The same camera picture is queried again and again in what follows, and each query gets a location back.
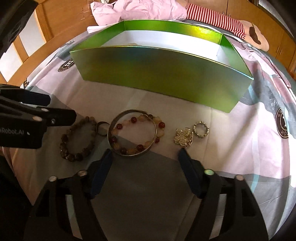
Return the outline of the silver metal bangle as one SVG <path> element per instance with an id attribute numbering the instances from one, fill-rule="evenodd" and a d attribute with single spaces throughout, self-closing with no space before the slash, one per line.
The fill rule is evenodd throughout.
<path id="1" fill-rule="evenodd" d="M 152 114 L 136 109 L 119 113 L 110 123 L 107 140 L 122 157 L 136 157 L 160 142 L 165 124 Z"/>

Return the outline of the gold flower brooch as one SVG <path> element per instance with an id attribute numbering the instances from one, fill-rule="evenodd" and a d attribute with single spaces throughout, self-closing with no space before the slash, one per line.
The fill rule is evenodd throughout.
<path id="1" fill-rule="evenodd" d="M 183 148 L 191 146 L 193 142 L 193 131 L 190 128 L 177 128 L 174 143 Z"/>

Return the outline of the patterned bed sheet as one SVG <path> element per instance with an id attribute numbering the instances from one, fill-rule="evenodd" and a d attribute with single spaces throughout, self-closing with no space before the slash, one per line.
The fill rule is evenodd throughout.
<path id="1" fill-rule="evenodd" d="M 25 92 L 61 115 L 4 147 L 26 240 L 272 240 L 295 221 L 295 81 L 192 23 L 89 27 Z"/>

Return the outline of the pink crumpled blanket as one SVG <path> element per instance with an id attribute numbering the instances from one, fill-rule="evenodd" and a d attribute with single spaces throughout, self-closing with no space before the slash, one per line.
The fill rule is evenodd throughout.
<path id="1" fill-rule="evenodd" d="M 129 20 L 184 20 L 187 12 L 177 1 L 115 1 L 90 4 L 92 15 L 99 26 Z"/>

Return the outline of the green cardboard box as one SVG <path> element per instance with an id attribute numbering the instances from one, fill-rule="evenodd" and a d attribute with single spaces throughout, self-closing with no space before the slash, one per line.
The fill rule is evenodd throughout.
<path id="1" fill-rule="evenodd" d="M 123 21 L 71 52 L 87 81 L 142 89 L 230 112 L 253 76 L 220 32 L 183 22 Z"/>

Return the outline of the red striped plush toy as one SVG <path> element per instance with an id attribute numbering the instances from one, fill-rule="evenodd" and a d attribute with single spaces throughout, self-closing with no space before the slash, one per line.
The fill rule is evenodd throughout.
<path id="1" fill-rule="evenodd" d="M 219 12 L 199 5 L 178 1 L 187 12 L 187 19 L 193 20 L 231 32 L 257 49 L 267 52 L 269 43 L 259 28 L 248 21 L 236 20 Z"/>

